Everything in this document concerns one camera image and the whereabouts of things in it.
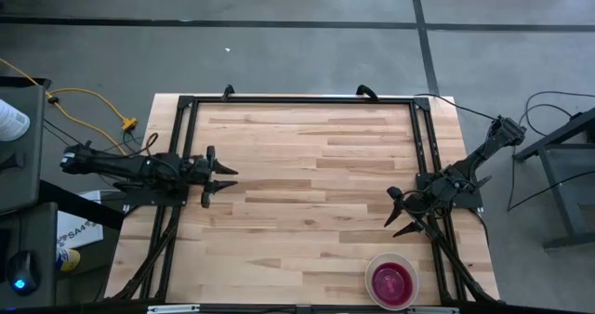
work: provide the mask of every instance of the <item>wood grain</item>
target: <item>wood grain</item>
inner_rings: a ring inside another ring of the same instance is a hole
[[[159,133],[153,152],[167,150],[178,96],[155,95],[145,135]],[[465,157],[456,109],[436,99],[430,104],[443,164]],[[429,150],[423,128],[422,138]],[[219,160],[240,172],[240,183],[215,195],[209,209],[200,207],[200,188],[192,188],[168,302],[372,304],[367,264],[394,252],[419,273],[416,303],[439,303],[428,239],[392,238],[406,216],[383,228],[391,209],[386,189],[412,189],[418,172],[405,106],[204,104],[193,141],[192,154],[216,146]],[[145,257],[154,210],[142,207],[126,218],[106,295],[119,291]],[[453,219],[461,258],[497,296],[481,224],[467,211]],[[446,275],[452,287],[449,264]]]

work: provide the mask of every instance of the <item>pink liquid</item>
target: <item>pink liquid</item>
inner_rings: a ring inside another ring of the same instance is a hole
[[[404,267],[397,263],[384,263],[372,275],[372,289],[383,303],[400,306],[413,294],[413,282]]]

